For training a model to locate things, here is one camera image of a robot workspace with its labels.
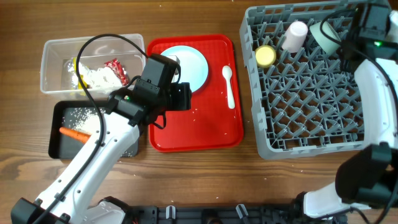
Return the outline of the light blue plate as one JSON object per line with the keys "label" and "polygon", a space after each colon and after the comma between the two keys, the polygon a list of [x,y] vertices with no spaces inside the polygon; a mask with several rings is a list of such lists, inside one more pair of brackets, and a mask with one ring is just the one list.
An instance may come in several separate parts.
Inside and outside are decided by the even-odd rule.
{"label": "light blue plate", "polygon": [[178,58],[181,67],[179,83],[189,83],[193,92],[199,90],[208,78],[208,63],[201,52],[193,47],[177,45],[164,50],[161,55]]}

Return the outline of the white plastic spoon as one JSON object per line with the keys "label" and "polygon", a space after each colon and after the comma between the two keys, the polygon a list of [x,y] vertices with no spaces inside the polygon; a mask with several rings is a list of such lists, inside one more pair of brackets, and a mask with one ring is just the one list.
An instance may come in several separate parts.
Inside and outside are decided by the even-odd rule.
{"label": "white plastic spoon", "polygon": [[229,109],[235,108],[234,95],[231,86],[232,74],[233,74],[232,69],[228,65],[225,65],[222,68],[222,75],[226,81],[226,92],[227,92],[227,101]]}

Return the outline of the red foil wrapper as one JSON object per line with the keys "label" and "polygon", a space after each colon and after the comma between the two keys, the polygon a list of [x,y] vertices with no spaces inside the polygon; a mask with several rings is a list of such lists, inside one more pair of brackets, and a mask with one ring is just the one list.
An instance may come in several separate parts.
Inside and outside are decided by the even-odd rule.
{"label": "red foil wrapper", "polygon": [[120,79],[122,86],[126,86],[129,83],[127,72],[118,59],[114,58],[105,62],[104,65],[114,72],[114,74]]}

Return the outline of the white napkin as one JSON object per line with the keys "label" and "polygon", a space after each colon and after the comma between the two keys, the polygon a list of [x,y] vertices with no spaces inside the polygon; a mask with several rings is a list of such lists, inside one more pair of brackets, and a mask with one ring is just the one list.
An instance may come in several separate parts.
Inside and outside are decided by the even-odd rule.
{"label": "white napkin", "polygon": [[90,88],[122,87],[120,78],[109,67],[92,70],[79,63],[78,69],[83,83],[86,83]]}

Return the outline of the white rice pile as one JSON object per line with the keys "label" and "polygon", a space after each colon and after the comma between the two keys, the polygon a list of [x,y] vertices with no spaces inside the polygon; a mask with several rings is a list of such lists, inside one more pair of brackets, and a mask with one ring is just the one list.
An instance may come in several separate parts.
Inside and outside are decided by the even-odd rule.
{"label": "white rice pile", "polygon": [[100,130],[98,113],[93,108],[67,108],[63,125],[89,135]]}

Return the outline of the yellow plastic cup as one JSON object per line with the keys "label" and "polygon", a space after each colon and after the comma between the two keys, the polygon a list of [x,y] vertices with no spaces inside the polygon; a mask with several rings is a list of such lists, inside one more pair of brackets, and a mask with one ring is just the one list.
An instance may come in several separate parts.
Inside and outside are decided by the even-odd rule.
{"label": "yellow plastic cup", "polygon": [[256,63],[261,68],[270,67],[276,60],[276,52],[269,45],[260,46],[254,52]]}

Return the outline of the orange carrot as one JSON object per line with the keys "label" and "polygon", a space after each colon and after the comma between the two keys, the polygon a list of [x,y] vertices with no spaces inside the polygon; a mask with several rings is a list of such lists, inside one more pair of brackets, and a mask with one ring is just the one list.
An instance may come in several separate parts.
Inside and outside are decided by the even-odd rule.
{"label": "orange carrot", "polygon": [[74,129],[69,129],[69,128],[65,128],[65,127],[61,127],[59,129],[60,133],[62,133],[63,135],[66,135],[74,140],[80,141],[82,143],[86,143],[89,138],[91,137],[89,134],[85,134],[79,131],[76,131]]}

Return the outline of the pink plastic cup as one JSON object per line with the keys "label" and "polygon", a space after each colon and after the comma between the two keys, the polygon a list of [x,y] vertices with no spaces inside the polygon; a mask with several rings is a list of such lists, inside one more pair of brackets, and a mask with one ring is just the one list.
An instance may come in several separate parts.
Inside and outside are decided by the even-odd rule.
{"label": "pink plastic cup", "polygon": [[295,21],[289,25],[285,32],[285,40],[282,43],[282,49],[289,53],[297,53],[302,47],[306,36],[308,34],[308,27],[301,21]]}

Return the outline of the green bowl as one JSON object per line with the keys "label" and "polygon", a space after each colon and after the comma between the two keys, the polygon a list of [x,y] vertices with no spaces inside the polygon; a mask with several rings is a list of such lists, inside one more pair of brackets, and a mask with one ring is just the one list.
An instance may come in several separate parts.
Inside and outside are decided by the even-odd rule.
{"label": "green bowl", "polygon": [[318,45],[322,48],[322,50],[329,56],[331,56],[333,53],[336,52],[336,50],[339,48],[339,44],[335,43],[334,41],[330,40],[327,38],[321,30],[334,39],[335,41],[340,42],[341,39],[339,38],[337,32],[334,30],[334,28],[329,24],[328,22],[324,22],[322,29],[320,28],[321,22],[318,22],[312,26],[310,26],[310,32],[312,33],[314,39],[318,43]]}

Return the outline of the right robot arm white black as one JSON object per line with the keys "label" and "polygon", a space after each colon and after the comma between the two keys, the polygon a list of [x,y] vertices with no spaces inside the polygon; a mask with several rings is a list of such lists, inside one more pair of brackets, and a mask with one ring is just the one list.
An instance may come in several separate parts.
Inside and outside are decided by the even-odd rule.
{"label": "right robot arm white black", "polygon": [[361,95],[364,148],[339,166],[332,184],[299,194],[289,217],[336,222],[348,212],[381,208],[380,223],[397,207],[397,11],[367,2],[335,13],[353,15],[339,56]]}

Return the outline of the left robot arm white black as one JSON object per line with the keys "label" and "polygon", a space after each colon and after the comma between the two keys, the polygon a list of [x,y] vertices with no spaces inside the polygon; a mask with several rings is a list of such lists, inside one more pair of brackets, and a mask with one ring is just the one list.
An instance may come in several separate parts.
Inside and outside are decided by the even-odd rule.
{"label": "left robot arm white black", "polygon": [[142,130],[166,111],[190,109],[188,83],[173,81],[181,75],[175,60],[152,54],[134,88],[113,91],[100,114],[100,128],[90,136],[58,179],[34,202],[20,198],[11,210],[13,223],[132,223],[132,208],[106,197],[89,204],[104,178]]}

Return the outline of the black waste tray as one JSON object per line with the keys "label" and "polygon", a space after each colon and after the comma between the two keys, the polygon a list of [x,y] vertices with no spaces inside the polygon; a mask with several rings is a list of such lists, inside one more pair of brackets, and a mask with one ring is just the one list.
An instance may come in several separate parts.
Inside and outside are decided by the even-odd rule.
{"label": "black waste tray", "polygon": [[93,107],[89,101],[60,101],[55,105],[48,148],[49,156],[53,159],[73,159],[84,145],[59,131],[61,127],[64,127],[63,119],[67,108]]}

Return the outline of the grey dishwasher rack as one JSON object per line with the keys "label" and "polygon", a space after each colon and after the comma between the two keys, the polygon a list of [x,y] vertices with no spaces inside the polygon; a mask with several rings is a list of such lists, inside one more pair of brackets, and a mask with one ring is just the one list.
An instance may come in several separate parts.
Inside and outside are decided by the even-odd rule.
{"label": "grey dishwasher rack", "polygon": [[[239,33],[252,94],[252,118],[257,151],[264,159],[316,156],[364,148],[361,95],[349,71],[341,69],[340,46],[331,56],[318,45],[310,26],[328,22],[345,40],[353,20],[350,13],[364,3],[387,1],[325,1],[254,6],[246,9]],[[282,49],[289,25],[308,27],[297,53]],[[257,65],[255,50],[263,45],[276,52],[267,68]]]}

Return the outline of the red plastic tray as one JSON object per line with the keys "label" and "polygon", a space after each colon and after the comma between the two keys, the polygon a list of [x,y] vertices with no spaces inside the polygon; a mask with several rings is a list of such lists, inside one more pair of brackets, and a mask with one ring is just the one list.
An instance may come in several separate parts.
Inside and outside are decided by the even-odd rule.
{"label": "red plastic tray", "polygon": [[[165,37],[154,39],[147,48],[148,54],[160,54],[164,50],[186,45],[197,49],[208,63],[205,84],[193,92],[191,109],[168,111],[157,122],[164,129],[149,126],[149,142],[159,152],[198,151],[233,147],[243,139],[243,118],[239,95],[238,77],[232,41],[223,34]],[[229,109],[226,81],[222,68],[232,69],[231,86],[235,108]]]}

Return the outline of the clear plastic bin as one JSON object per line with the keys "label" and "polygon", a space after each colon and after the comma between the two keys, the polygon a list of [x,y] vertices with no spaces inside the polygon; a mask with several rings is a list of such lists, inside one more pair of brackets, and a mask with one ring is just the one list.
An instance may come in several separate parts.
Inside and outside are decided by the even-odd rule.
{"label": "clear plastic bin", "polygon": [[[124,34],[125,38],[140,49],[117,37],[102,37],[92,41],[83,50],[80,63],[91,70],[103,68],[105,63],[118,60],[128,78],[141,75],[146,65],[144,39],[140,34]],[[41,68],[40,90],[42,93],[61,100],[85,100],[86,95],[78,88],[78,79],[68,71],[73,68],[73,59],[89,37],[49,40],[44,45]]]}

